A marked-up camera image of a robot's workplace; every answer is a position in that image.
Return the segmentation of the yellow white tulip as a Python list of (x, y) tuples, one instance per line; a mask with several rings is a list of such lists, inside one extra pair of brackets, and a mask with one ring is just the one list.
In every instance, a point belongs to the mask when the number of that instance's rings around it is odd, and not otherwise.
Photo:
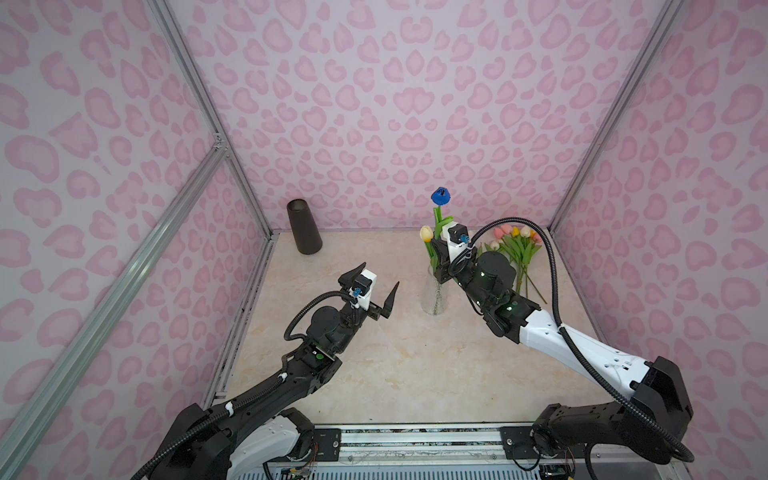
[(439, 258), (438, 258), (437, 251), (432, 244), (432, 241), (434, 240), (434, 231), (429, 226), (422, 226), (420, 229), (420, 238), (424, 243), (424, 246), (429, 256), (429, 265), (431, 268), (431, 272), (432, 274), (435, 274), (439, 266)]

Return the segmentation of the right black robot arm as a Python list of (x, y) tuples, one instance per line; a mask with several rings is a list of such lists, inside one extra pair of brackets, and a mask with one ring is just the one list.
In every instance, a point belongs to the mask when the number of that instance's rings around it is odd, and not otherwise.
[(618, 445), (655, 464), (694, 460), (683, 443), (693, 407), (674, 362), (645, 360), (562, 322), (515, 290), (516, 272), (496, 251), (479, 254), (465, 242), (441, 239), (429, 245), (436, 280), (455, 282), (495, 336), (559, 361), (611, 397), (581, 407), (548, 405), (531, 426), (527, 448), (554, 457), (575, 446)]

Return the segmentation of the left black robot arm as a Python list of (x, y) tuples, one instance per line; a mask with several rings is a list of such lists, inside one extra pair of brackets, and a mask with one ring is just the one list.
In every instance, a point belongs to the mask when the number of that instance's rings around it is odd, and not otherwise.
[(376, 281), (364, 264), (342, 274), (339, 289), (318, 295), (289, 322), (283, 338), (298, 345), (282, 356), (279, 370), (223, 403), (183, 409), (134, 478), (237, 479), (275, 459), (312, 462), (315, 427), (293, 405), (333, 378), (367, 319), (391, 316), (397, 292), (376, 304)]

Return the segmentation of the clear glass vase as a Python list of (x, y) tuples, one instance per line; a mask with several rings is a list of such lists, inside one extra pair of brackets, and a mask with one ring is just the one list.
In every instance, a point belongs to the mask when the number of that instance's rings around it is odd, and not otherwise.
[(443, 314), (449, 303), (449, 285), (440, 283), (434, 274), (434, 269), (428, 265), (421, 291), (421, 308), (431, 316)]

